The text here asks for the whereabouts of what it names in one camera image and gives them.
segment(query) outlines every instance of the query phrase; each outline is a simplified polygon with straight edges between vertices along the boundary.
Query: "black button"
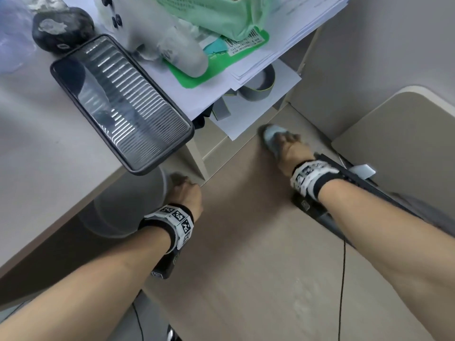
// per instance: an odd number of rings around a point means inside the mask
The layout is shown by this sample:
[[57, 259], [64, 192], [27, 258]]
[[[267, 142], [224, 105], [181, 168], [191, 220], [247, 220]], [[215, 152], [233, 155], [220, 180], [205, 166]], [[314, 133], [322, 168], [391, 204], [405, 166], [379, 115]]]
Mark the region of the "black button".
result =
[[101, 2], [103, 2], [103, 5], [106, 7], [112, 5], [112, 0], [101, 0]]
[[122, 18], [120, 17], [120, 14], [115, 15], [115, 20], [117, 21], [118, 26], [122, 26]]

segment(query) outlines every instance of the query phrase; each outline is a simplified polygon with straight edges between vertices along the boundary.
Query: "black smartphone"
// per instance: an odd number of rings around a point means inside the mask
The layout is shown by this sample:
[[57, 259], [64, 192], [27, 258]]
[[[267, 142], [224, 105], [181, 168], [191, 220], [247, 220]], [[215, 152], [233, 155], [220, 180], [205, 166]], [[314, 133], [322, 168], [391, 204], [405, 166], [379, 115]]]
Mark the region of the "black smartphone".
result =
[[194, 135], [192, 122], [109, 35], [69, 52], [50, 72], [135, 175], [150, 172]]

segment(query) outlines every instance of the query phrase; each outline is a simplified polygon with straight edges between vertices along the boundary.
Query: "white tag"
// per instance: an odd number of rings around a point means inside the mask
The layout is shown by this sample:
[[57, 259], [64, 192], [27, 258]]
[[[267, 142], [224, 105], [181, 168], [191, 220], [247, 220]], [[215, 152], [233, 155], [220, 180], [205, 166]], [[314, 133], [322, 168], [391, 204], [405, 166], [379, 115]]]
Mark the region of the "white tag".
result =
[[225, 38], [224, 41], [228, 46], [227, 53], [229, 54], [229, 56], [234, 56], [241, 51], [252, 48], [258, 45], [259, 43], [262, 43], [263, 41], [265, 41], [265, 39], [262, 38], [262, 36], [257, 33], [256, 29], [253, 28], [248, 37], [241, 40], [240, 42], [234, 42], [229, 38]]

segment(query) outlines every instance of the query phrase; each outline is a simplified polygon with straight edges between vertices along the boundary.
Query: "wristband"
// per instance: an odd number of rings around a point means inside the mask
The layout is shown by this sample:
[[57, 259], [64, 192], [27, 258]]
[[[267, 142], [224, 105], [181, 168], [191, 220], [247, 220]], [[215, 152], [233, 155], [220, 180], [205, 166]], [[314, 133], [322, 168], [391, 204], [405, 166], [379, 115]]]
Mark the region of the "wristband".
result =
[[303, 197], [307, 194], [318, 201], [322, 186], [333, 179], [344, 179], [339, 170], [322, 160], [310, 160], [299, 164], [293, 172], [291, 187]]
[[166, 255], [174, 249], [180, 250], [190, 239], [194, 227], [191, 211], [182, 205], [169, 204], [146, 215], [138, 229], [156, 226], [164, 229], [171, 238], [171, 246]]

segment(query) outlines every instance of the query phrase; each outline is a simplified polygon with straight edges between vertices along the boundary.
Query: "person's left hand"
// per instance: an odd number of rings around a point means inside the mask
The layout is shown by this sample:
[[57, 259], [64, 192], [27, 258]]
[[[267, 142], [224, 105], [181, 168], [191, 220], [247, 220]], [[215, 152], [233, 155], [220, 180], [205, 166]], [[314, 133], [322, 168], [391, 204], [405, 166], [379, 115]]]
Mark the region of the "person's left hand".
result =
[[194, 222], [199, 219], [204, 210], [201, 187], [198, 184], [192, 184], [188, 177], [182, 177], [181, 183], [174, 186], [167, 200], [169, 203], [177, 203], [190, 209]]

